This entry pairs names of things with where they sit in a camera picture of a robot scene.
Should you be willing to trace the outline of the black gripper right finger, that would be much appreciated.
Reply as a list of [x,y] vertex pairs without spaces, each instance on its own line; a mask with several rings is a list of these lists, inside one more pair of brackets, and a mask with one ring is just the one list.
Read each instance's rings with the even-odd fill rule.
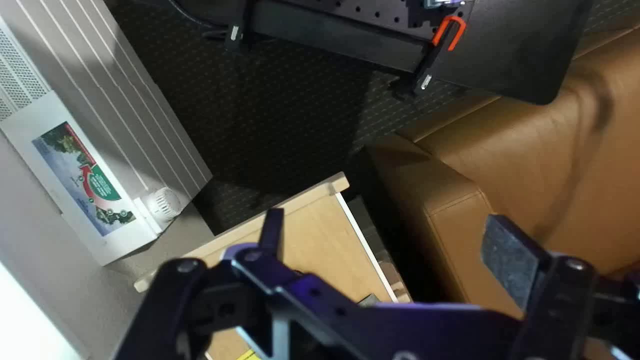
[[510,217],[493,213],[487,217],[481,255],[499,283],[526,310],[550,253]]

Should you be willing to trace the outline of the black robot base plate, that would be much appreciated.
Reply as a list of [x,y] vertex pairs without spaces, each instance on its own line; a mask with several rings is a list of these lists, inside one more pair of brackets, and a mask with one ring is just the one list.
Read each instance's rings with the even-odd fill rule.
[[[202,0],[202,9],[262,36],[368,62],[425,88],[438,78],[547,104],[557,98],[595,0]],[[463,16],[455,51],[435,45]]]

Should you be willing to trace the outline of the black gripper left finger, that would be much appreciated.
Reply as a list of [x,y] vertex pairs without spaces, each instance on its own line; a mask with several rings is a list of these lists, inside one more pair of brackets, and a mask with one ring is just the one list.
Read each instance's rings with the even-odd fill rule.
[[259,237],[259,249],[267,257],[279,257],[285,237],[285,209],[270,207],[265,216],[265,223]]

